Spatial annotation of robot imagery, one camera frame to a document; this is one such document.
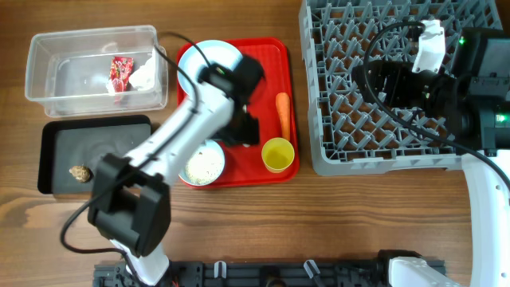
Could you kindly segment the red snack wrapper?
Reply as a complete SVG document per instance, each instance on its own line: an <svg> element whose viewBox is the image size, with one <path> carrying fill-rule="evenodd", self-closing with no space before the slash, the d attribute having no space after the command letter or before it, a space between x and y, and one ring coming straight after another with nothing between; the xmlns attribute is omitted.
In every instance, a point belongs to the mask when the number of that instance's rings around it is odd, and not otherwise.
<svg viewBox="0 0 510 287"><path fill-rule="evenodd" d="M129 77L134 68L134 59L132 57L113 57L107 83L108 92L125 92L128 89Z"/></svg>

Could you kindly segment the brown food scrap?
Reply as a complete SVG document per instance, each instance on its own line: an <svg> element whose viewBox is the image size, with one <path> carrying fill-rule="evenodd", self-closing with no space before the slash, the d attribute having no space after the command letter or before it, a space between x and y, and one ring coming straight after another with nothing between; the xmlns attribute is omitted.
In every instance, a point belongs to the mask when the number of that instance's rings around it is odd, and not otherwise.
<svg viewBox="0 0 510 287"><path fill-rule="evenodd" d="M69 173L78 183L87 183L92 179L92 171L86 166L72 166Z"/></svg>

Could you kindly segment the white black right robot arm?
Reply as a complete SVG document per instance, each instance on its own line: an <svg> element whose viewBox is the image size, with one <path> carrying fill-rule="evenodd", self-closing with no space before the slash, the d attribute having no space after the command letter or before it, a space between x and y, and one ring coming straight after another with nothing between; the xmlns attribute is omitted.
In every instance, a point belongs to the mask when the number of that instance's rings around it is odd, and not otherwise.
<svg viewBox="0 0 510 287"><path fill-rule="evenodd" d="M509 283L509 38L465 28L451 70L436 21L408 22L413 62L375 60L367 50L352 76L367 102L415 136L453 147L469 191L473 286Z"/></svg>

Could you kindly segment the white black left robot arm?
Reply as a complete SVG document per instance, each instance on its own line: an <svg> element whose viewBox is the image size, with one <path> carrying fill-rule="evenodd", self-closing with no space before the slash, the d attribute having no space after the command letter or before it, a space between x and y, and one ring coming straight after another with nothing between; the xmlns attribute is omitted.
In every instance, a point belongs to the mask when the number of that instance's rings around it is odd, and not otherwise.
<svg viewBox="0 0 510 287"><path fill-rule="evenodd" d="M138 284L156 286L169 268L161 241L171 222L170 189L198 147L209 138L227 146L260 142L245 106L263 77L248 55L233 69L202 68L193 95L150 138L98 164L88 221L125 256Z"/></svg>

